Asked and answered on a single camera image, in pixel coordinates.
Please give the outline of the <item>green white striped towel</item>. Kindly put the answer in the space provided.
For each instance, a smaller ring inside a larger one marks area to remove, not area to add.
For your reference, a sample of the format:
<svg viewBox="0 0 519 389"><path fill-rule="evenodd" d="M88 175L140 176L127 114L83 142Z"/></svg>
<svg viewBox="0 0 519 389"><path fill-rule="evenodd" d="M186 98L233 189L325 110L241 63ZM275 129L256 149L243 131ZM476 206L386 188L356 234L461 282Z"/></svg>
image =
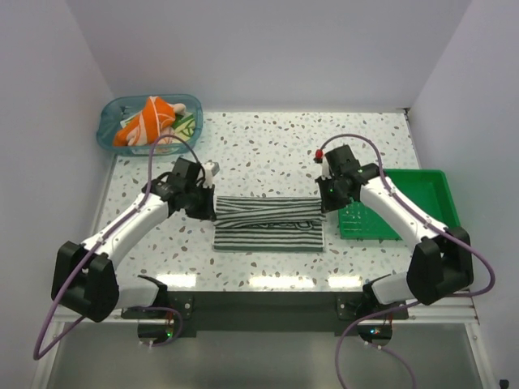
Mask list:
<svg viewBox="0 0 519 389"><path fill-rule="evenodd" d="M324 214L312 197L219 196L212 248L223 252L319 253Z"/></svg>

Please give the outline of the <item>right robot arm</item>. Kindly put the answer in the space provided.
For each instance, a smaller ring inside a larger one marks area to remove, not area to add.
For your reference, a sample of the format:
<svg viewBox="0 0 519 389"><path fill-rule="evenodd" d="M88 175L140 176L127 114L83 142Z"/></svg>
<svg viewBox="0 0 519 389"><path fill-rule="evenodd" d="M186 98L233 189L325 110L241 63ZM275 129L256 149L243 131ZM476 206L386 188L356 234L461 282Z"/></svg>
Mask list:
<svg viewBox="0 0 519 389"><path fill-rule="evenodd" d="M321 210L337 211L361 203L388 224L410 248L407 271L364 284L356 314L379 318L400 301L430 304L461 291L474 281L469 234L449 228L411 202L375 163L361 165L349 146L319 149L315 162Z"/></svg>

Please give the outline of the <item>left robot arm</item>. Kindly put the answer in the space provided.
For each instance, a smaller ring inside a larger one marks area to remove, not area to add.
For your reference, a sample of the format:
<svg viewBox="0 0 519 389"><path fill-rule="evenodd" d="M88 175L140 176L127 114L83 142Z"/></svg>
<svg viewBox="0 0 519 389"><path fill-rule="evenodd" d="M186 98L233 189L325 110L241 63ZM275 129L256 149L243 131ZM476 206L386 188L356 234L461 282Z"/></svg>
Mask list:
<svg viewBox="0 0 519 389"><path fill-rule="evenodd" d="M159 224L175 212L197 220L216 219L213 178L216 162L179 157L170 171L149 178L141 194L110 224L81 243L66 242L58 250L51 298L95 323L114 310L141 309L160 318L169 307L166 285L150 276L125 280L118 265Z"/></svg>

